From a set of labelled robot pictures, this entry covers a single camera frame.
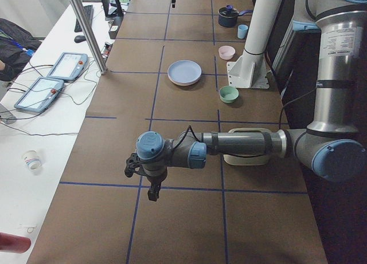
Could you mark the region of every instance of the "person's arm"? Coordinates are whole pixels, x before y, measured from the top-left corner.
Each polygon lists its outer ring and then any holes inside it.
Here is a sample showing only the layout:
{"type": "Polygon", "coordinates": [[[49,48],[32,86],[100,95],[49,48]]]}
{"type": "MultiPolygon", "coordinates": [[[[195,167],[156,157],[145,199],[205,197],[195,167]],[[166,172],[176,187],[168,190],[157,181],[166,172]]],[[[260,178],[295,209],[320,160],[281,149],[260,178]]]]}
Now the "person's arm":
{"type": "Polygon", "coordinates": [[[14,70],[10,65],[0,60],[0,80],[9,82],[14,78],[14,70]]]}

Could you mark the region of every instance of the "black mouse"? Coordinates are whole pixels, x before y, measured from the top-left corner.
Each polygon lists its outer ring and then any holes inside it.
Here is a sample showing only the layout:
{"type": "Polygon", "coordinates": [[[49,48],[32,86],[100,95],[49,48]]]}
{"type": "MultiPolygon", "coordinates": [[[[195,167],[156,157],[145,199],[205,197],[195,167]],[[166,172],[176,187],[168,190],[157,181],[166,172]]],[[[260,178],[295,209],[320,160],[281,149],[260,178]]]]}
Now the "black mouse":
{"type": "Polygon", "coordinates": [[[84,42],[86,39],[85,39],[85,36],[84,35],[78,35],[78,36],[75,36],[74,38],[74,41],[78,44],[79,42],[84,42]]]}

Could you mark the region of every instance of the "white table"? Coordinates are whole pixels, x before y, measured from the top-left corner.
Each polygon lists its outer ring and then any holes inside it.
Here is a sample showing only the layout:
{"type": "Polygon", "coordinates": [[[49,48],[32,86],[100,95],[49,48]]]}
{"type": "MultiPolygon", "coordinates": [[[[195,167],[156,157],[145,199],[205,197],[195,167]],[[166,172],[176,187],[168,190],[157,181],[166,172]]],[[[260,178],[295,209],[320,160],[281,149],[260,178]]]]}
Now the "white table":
{"type": "MultiPolygon", "coordinates": [[[[108,22],[104,20],[101,3],[93,4],[93,32],[100,49],[105,42],[111,43],[108,36],[108,22]]],[[[54,28],[45,38],[31,59],[33,66],[54,64],[62,52],[88,54],[93,60],[87,42],[74,43],[75,14],[71,6],[61,16],[54,28]]],[[[37,68],[46,75],[50,68],[37,68]]],[[[25,89],[40,75],[30,70],[20,75],[13,88],[25,89]]],[[[71,95],[80,103],[93,91],[100,73],[95,63],[77,81],[68,85],[63,92],[71,95]]],[[[78,133],[91,101],[91,96],[81,105],[73,103],[70,97],[61,94],[51,107],[42,115],[28,120],[18,120],[9,126],[29,133],[78,133]]],[[[7,109],[13,109],[20,93],[9,91],[1,103],[7,109]]],[[[17,118],[31,117],[32,114],[12,111],[17,118]]],[[[36,242],[53,195],[61,178],[76,135],[29,136],[4,125],[0,125],[0,232],[28,237],[31,248],[23,254],[0,252],[0,263],[26,263],[36,242]],[[21,156],[33,149],[42,161],[42,167],[36,172],[30,171],[21,156]]]]}

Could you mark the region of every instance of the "white plate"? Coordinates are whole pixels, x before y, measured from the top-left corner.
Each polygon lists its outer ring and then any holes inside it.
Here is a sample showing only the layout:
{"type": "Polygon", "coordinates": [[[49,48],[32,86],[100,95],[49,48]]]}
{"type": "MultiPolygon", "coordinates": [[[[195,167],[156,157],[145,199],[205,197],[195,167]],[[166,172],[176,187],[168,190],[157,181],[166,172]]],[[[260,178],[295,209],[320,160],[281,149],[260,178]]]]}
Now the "white plate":
{"type": "Polygon", "coordinates": [[[176,85],[188,86],[195,84],[200,76],[201,68],[193,61],[177,61],[168,68],[168,78],[176,85]]]}

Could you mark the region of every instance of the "red cylinder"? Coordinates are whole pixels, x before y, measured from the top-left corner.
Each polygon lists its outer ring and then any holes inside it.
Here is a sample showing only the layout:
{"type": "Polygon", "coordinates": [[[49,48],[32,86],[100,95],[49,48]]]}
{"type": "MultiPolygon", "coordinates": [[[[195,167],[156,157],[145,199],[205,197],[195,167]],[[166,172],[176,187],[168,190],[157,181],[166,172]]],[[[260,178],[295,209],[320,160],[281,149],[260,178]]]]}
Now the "red cylinder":
{"type": "Polygon", "coordinates": [[[0,251],[22,254],[30,247],[30,239],[18,235],[0,233],[0,251]]]}

